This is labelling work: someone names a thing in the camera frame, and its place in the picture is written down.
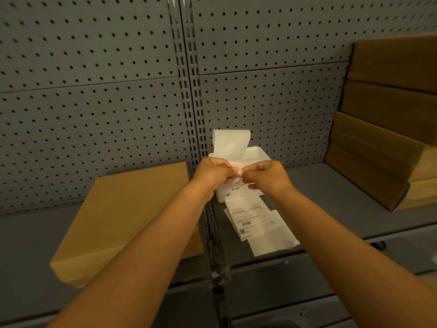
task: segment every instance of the left arm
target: left arm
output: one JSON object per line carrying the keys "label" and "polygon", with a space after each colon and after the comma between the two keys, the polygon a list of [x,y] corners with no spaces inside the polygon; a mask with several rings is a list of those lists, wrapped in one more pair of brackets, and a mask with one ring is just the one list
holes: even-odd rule
{"label": "left arm", "polygon": [[150,327],[206,202],[235,174],[226,160],[203,159],[193,179],[49,328]]}

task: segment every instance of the hand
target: hand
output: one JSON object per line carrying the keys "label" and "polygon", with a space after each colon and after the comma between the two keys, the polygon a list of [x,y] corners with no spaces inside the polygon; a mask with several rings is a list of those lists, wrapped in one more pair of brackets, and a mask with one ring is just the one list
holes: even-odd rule
{"label": "hand", "polygon": [[275,160],[260,161],[243,168],[243,182],[249,189],[261,190],[269,197],[277,197],[288,190],[294,190],[287,172],[281,162]]}
{"label": "hand", "polygon": [[213,196],[213,191],[225,183],[230,183],[236,177],[238,168],[233,167],[228,160],[216,157],[204,157],[194,173],[193,182],[206,187],[206,191]]}

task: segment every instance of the brown cardboard box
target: brown cardboard box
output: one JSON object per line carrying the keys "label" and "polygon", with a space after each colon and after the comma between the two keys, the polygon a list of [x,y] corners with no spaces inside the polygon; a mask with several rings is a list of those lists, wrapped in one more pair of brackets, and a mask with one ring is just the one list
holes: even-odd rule
{"label": "brown cardboard box", "polygon": [[[189,179],[185,162],[99,177],[50,262],[57,277],[84,287]],[[196,227],[182,259],[203,253]]]}
{"label": "brown cardboard box", "polygon": [[341,111],[420,142],[437,145],[437,94],[349,79],[344,87]]}
{"label": "brown cardboard box", "polygon": [[361,40],[349,79],[437,93],[437,34]]}
{"label": "brown cardboard box", "polygon": [[390,210],[437,202],[437,147],[341,112],[326,162]]}

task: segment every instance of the person's left hand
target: person's left hand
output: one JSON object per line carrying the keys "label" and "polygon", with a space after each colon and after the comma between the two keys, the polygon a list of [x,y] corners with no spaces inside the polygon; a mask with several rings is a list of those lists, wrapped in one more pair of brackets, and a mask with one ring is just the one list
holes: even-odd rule
{"label": "person's left hand", "polygon": [[209,199],[214,190],[225,183],[230,183],[236,177],[238,168],[233,167],[228,160],[216,157],[204,157],[194,173],[193,182],[204,187]]}

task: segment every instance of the person's right hand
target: person's right hand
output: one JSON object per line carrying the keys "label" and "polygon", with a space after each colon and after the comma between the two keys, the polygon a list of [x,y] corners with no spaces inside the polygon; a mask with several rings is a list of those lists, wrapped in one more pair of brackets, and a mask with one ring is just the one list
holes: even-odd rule
{"label": "person's right hand", "polygon": [[259,189],[269,197],[294,190],[287,172],[276,160],[260,161],[244,167],[242,177],[244,183],[254,183],[249,184],[249,189]]}

